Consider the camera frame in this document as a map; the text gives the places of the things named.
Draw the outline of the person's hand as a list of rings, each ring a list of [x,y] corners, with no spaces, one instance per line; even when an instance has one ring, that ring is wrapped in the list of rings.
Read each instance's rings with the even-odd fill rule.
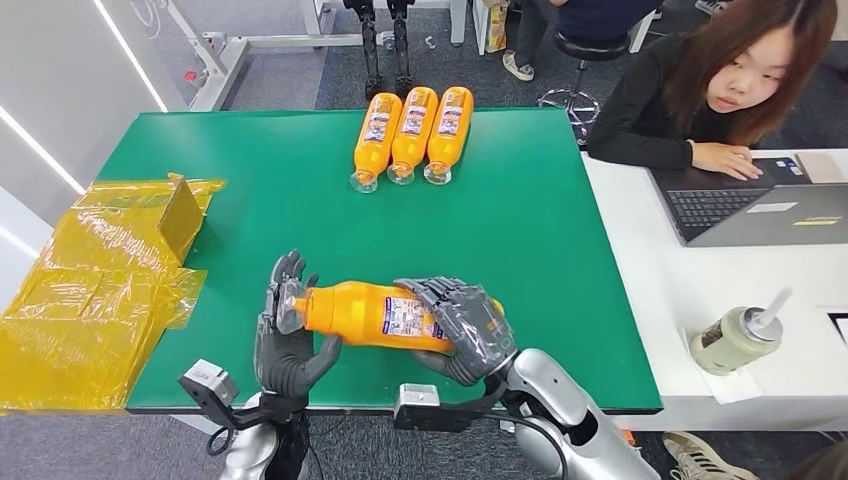
[[[741,181],[758,179],[763,175],[763,171],[753,163],[748,147],[693,141],[690,141],[690,145],[694,168],[721,173]]]

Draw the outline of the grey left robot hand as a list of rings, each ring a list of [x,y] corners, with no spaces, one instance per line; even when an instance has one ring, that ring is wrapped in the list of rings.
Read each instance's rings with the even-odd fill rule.
[[[299,328],[290,333],[277,329],[284,318],[280,312],[284,288],[293,282],[297,286],[312,287],[318,275],[302,279],[305,260],[294,249],[278,258],[272,268],[266,287],[263,310],[257,319],[254,345],[254,369],[257,381],[264,392],[275,394],[304,408],[314,385],[335,365],[341,350],[342,339],[326,335],[319,350],[314,349],[313,333]]]

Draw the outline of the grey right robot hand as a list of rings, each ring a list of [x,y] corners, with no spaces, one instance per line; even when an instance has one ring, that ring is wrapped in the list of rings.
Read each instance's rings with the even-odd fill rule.
[[[504,313],[482,286],[444,276],[399,278],[393,284],[415,295],[454,346],[450,355],[414,350],[421,366],[469,387],[517,354]]]

